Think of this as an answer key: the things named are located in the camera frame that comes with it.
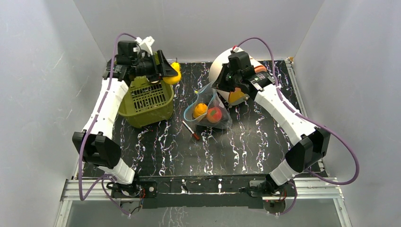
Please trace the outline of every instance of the marble pattern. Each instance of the marble pattern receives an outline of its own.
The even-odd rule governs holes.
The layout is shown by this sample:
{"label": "marble pattern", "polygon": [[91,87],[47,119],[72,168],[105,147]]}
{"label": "marble pattern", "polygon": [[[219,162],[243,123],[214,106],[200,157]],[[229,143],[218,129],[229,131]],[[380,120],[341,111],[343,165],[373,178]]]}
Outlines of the marble pattern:
{"label": "marble pattern", "polygon": [[[262,62],[271,73],[271,62]],[[208,83],[210,62],[182,63],[182,80],[174,86],[174,114],[167,120],[133,128],[118,116],[113,140],[121,145],[123,160],[140,176],[233,175],[268,173],[290,148],[283,129],[252,100],[229,108],[233,125],[227,130],[189,125],[201,136],[192,138],[182,125],[185,109],[196,99],[194,91]],[[284,61],[275,68],[282,93],[299,109]],[[103,174],[85,165],[84,176]]]}

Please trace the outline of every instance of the plastic bag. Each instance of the plastic bag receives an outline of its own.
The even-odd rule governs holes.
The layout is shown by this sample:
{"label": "plastic bag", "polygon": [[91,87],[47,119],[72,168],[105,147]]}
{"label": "plastic bag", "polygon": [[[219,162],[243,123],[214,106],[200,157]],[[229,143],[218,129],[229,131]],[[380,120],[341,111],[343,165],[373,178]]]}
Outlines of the plastic bag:
{"label": "plastic bag", "polygon": [[[184,112],[184,119],[187,122],[193,122],[196,125],[226,129],[231,127],[233,120],[223,102],[218,97],[212,83],[198,90],[198,98]],[[197,118],[193,117],[193,112],[199,104],[206,104],[207,111]]]}

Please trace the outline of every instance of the yellow fruit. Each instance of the yellow fruit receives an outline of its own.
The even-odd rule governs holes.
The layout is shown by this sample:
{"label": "yellow fruit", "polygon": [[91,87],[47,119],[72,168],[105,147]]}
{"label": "yellow fruit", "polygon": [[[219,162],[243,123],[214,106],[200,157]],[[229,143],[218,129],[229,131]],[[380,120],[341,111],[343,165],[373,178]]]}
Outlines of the yellow fruit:
{"label": "yellow fruit", "polygon": [[195,119],[201,115],[204,115],[208,111],[208,106],[204,103],[199,103],[193,110],[192,117]]}
{"label": "yellow fruit", "polygon": [[163,81],[167,84],[176,84],[181,80],[180,64],[178,62],[171,63],[171,67],[178,72],[178,76],[175,77],[163,77]]}

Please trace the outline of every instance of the marker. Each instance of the marker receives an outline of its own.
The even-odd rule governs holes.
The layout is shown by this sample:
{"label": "marker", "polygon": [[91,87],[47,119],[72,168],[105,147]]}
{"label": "marker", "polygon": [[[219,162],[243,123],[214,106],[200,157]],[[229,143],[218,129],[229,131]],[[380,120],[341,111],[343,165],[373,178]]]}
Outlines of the marker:
{"label": "marker", "polygon": [[183,125],[189,130],[189,132],[192,134],[192,136],[196,139],[199,140],[199,136],[185,123],[185,121],[182,121]]}

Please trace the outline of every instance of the plastic basket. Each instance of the plastic basket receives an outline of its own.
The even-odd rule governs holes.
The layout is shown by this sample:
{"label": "plastic basket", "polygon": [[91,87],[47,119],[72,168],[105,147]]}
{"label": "plastic basket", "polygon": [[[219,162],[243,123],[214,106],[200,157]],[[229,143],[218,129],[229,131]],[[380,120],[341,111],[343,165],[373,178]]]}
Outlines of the plastic basket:
{"label": "plastic basket", "polygon": [[118,114],[135,128],[168,120],[174,112],[173,86],[160,81],[149,83],[146,77],[137,77],[125,94]]}

